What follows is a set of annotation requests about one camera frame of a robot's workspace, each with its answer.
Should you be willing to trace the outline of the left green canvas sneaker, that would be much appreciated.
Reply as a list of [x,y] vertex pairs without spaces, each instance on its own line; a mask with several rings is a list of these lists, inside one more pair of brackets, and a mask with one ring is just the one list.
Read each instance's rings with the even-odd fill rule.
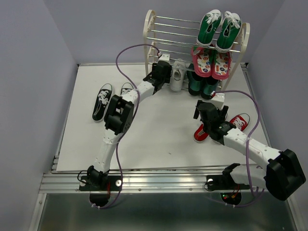
[[222,13],[220,10],[214,9],[207,12],[201,20],[198,36],[196,39],[200,47],[208,47],[213,39],[217,28],[222,23]]

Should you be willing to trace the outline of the left dark green shoe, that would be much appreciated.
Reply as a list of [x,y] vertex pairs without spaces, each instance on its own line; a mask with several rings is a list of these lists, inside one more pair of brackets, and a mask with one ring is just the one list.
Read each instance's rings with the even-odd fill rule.
[[188,69],[189,70],[186,72],[189,81],[188,92],[192,96],[197,96],[202,90],[204,78],[196,74],[193,64],[190,64]]

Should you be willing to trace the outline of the red canvas sneaker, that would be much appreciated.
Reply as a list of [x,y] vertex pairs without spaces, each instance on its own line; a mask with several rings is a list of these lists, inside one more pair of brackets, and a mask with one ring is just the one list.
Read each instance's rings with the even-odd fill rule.
[[204,132],[203,130],[204,124],[202,121],[200,121],[199,126],[197,128],[197,130],[194,132],[193,134],[193,139],[196,142],[203,142],[207,139],[207,137],[209,136],[208,133]]
[[215,126],[214,130],[209,134],[210,138],[215,142],[224,145],[224,137],[228,135],[230,130],[239,129],[244,131],[250,122],[250,116],[246,113],[238,114],[230,121],[219,120]]

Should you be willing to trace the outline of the white sneaker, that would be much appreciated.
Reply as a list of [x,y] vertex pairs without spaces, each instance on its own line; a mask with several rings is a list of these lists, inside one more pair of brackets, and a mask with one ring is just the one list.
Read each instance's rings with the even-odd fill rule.
[[180,91],[182,89],[185,74],[185,62],[183,60],[175,61],[172,66],[172,76],[170,78],[170,88],[172,91]]

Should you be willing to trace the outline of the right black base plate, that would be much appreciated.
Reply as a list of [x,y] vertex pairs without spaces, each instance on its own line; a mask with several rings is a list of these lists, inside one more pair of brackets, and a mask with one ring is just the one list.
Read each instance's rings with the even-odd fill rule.
[[235,183],[231,176],[225,175],[207,175],[206,186],[210,191],[226,190],[248,190],[250,187],[246,184]]

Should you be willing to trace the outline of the right pink patterned slipper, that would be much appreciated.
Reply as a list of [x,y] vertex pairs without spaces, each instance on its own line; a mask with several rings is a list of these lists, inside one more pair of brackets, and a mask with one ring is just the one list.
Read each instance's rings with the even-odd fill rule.
[[230,75],[231,62],[232,59],[229,52],[220,53],[215,51],[211,67],[211,76],[217,80],[228,79]]

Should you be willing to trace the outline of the right red canvas sneaker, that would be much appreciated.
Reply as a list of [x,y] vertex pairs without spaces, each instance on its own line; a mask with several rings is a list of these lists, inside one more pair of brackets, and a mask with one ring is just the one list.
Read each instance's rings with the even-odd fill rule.
[[250,122],[250,116],[246,113],[238,114],[230,121],[219,120],[215,126],[214,130],[209,134],[210,138],[215,142],[224,145],[224,137],[228,135],[230,130],[239,129],[244,131]]

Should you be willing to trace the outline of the right dark green shoe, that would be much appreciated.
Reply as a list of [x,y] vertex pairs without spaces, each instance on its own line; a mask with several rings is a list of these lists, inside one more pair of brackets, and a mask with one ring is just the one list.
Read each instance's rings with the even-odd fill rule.
[[200,95],[205,100],[210,100],[212,98],[211,93],[216,91],[219,80],[212,77],[206,77],[203,80],[203,86],[200,91]]

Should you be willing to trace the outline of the aluminium mounting rail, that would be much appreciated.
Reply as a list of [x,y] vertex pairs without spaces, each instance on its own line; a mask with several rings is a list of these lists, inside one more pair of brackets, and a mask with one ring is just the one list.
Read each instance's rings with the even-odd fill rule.
[[81,173],[50,173],[43,175],[40,193],[205,193],[205,183],[213,176],[220,176],[223,168],[146,169],[127,170],[120,178],[120,171],[112,170],[104,189],[96,189],[80,182]]

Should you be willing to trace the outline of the right green canvas sneaker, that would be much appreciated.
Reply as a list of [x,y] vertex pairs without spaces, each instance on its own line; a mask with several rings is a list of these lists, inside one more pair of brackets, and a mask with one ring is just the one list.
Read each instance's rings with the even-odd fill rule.
[[220,53],[228,52],[238,37],[242,27],[242,20],[237,13],[226,11],[221,25],[221,32],[216,41],[216,49]]

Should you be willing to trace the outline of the left pink patterned slipper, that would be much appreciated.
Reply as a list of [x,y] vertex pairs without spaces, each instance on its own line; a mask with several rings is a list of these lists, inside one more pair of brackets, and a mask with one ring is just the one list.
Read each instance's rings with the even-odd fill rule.
[[210,77],[213,63],[212,50],[193,46],[191,49],[191,56],[195,73],[200,77]]

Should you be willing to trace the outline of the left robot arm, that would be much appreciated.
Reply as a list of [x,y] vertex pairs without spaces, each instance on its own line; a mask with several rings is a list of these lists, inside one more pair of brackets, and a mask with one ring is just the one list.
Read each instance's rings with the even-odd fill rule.
[[108,184],[111,159],[120,138],[132,125],[137,105],[154,95],[165,83],[170,82],[172,67],[169,62],[159,60],[153,64],[152,71],[135,90],[123,96],[114,95],[107,108],[104,122],[105,132],[100,150],[94,164],[87,169],[87,184],[103,191]]

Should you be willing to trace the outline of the pink patterned slipper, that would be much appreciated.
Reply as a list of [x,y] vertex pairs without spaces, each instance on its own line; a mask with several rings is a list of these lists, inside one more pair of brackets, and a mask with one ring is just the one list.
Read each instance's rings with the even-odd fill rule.
[[228,79],[230,75],[231,62],[232,59],[229,52],[220,53],[215,51],[211,67],[211,76],[217,80]]
[[210,77],[213,63],[212,50],[193,46],[191,49],[191,56],[195,73],[200,77]]

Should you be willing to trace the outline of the black canvas sneaker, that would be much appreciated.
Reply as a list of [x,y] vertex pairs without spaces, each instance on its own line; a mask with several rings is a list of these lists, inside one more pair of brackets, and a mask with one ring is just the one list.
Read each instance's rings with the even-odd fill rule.
[[122,85],[120,90],[120,96],[123,96],[134,89],[133,85],[130,82],[126,82]]
[[95,102],[95,106],[92,113],[92,119],[95,122],[100,122],[103,120],[106,109],[113,96],[113,86],[109,83],[104,84],[99,90]]

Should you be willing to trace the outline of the dark green shoe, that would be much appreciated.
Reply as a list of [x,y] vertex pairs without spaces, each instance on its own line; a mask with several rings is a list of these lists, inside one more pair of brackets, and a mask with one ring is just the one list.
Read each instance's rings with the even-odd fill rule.
[[212,98],[211,93],[216,91],[219,80],[212,77],[206,77],[203,80],[203,86],[200,91],[200,95],[205,100],[210,100]]
[[202,90],[204,78],[196,74],[193,64],[190,64],[188,69],[189,70],[186,72],[189,81],[188,92],[192,96],[197,96]]

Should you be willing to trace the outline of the left red canvas sneaker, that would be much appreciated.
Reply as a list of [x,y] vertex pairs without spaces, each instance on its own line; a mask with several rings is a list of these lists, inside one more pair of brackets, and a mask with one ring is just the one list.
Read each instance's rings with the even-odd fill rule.
[[197,130],[194,132],[193,134],[193,139],[196,142],[203,142],[207,139],[207,137],[209,136],[208,133],[204,132],[203,130],[204,124],[202,121],[200,121],[199,126],[197,128]]

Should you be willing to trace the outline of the cream metal shoe shelf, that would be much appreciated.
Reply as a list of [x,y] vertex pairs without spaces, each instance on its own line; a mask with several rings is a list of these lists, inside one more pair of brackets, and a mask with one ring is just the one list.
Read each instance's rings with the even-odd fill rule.
[[[158,58],[162,53],[170,54],[171,66],[173,66],[175,61],[183,60],[187,72],[189,70],[189,65],[193,63],[191,56],[192,47],[200,47],[197,44],[196,39],[201,20],[191,21],[163,17],[158,16],[155,11],[149,10],[143,28],[143,42],[150,45],[150,47],[144,48],[146,73],[149,74],[152,71],[152,64],[158,62]],[[217,28],[211,44],[208,47],[205,47],[212,50],[213,56],[215,51],[217,51],[215,44],[221,32],[221,25]],[[232,59],[229,78],[226,80],[219,80],[216,91],[226,90],[237,66],[240,64],[240,61],[245,54],[249,35],[250,24],[242,22],[241,31],[233,43],[232,48],[228,51]],[[188,88],[188,84],[189,81],[187,74],[185,74],[182,87],[187,86]]]

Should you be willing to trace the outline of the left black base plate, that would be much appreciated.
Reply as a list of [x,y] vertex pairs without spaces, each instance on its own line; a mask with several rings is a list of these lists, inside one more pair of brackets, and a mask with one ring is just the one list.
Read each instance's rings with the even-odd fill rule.
[[121,176],[107,176],[100,183],[95,183],[88,176],[82,176],[79,181],[79,191],[81,192],[119,192],[121,190]]

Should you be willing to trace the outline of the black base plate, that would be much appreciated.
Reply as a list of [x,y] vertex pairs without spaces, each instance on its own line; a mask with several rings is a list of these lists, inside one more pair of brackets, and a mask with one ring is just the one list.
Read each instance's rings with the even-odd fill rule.
[[225,175],[207,175],[206,186],[210,191],[226,190],[248,190],[250,187],[246,184],[235,183],[231,176]]
[[121,176],[107,176],[100,183],[95,183],[88,176],[82,176],[79,181],[79,191],[81,192],[119,192],[121,190]]

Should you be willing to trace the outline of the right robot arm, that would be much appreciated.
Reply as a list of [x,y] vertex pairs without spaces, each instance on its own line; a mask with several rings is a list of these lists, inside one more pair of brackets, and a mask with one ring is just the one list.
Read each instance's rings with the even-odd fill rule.
[[249,138],[234,124],[225,121],[228,106],[221,110],[212,103],[199,100],[194,118],[200,118],[203,131],[209,137],[254,161],[258,167],[247,170],[246,166],[233,163],[219,175],[208,175],[207,189],[233,190],[255,186],[268,190],[276,199],[285,201],[306,182],[306,177],[296,154],[286,149],[280,151]]

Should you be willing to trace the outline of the green canvas sneaker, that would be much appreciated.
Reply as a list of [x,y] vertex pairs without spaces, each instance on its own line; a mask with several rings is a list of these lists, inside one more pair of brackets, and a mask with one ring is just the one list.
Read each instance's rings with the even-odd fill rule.
[[237,13],[226,11],[221,25],[221,32],[216,41],[216,49],[220,53],[228,52],[238,37],[242,27],[242,20]]
[[198,36],[196,39],[200,47],[208,47],[213,39],[217,28],[222,23],[222,13],[220,10],[214,9],[207,12],[201,20]]

